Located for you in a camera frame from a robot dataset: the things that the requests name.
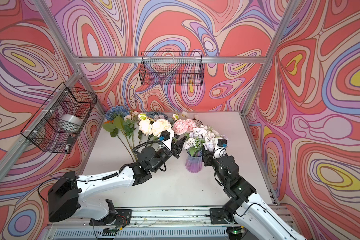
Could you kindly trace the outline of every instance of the black mounting plate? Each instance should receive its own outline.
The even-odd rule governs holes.
[[[212,224],[225,224],[227,223],[224,218],[223,209],[209,209],[209,215],[211,216]]]
[[[127,226],[129,225],[130,221],[131,221],[131,214],[132,214],[132,209],[115,209],[117,212],[117,217],[116,217],[116,221],[114,223],[112,223],[112,226]],[[89,221],[89,225],[93,226],[102,226],[103,223],[100,221],[96,221],[93,218],[91,218],[91,220]]]

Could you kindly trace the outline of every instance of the robotic arm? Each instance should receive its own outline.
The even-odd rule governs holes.
[[[186,140],[183,137],[173,142],[173,137],[174,133],[170,129],[161,133],[160,141],[149,141],[136,146],[133,151],[137,154],[138,162],[125,164],[119,170],[90,176],[76,176],[73,171],[64,174],[48,191],[49,221],[89,217],[102,225],[112,224],[117,216],[112,201],[95,200],[90,196],[116,187],[142,184],[152,178],[151,172],[166,171],[165,162],[171,156],[179,158]],[[215,141],[216,148],[213,152],[204,153],[203,162],[204,166],[214,168],[216,181],[230,197],[223,207],[224,219],[244,226],[260,240],[305,240],[239,175],[234,157],[225,153],[227,141],[223,138],[216,138]],[[161,148],[156,152],[153,147],[147,146],[141,152],[137,151],[151,143],[159,143]]]

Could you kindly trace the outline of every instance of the white bowl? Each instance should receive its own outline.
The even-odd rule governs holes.
[[[71,114],[64,114],[60,119],[63,121],[59,121],[59,127],[67,132],[78,132],[83,123],[78,117]]]

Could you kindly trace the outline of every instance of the lavender hydrangea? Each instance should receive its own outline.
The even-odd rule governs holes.
[[[163,112],[160,112],[160,111],[150,111],[150,112],[147,112],[147,117],[148,118],[152,118],[154,119],[155,121],[157,119],[166,119],[168,120],[168,116],[163,113]]]
[[[112,121],[117,116],[124,118],[127,115],[129,115],[129,111],[127,109],[125,109],[123,106],[116,105],[115,107],[109,109],[106,112],[106,119],[108,121]]]

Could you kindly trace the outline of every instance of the slotted metal panel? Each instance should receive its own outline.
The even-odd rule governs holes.
[[[139,227],[124,228],[118,233],[103,233],[102,228],[59,228],[56,230],[53,239],[165,239],[165,238],[214,238],[226,239],[228,236],[226,227]]]

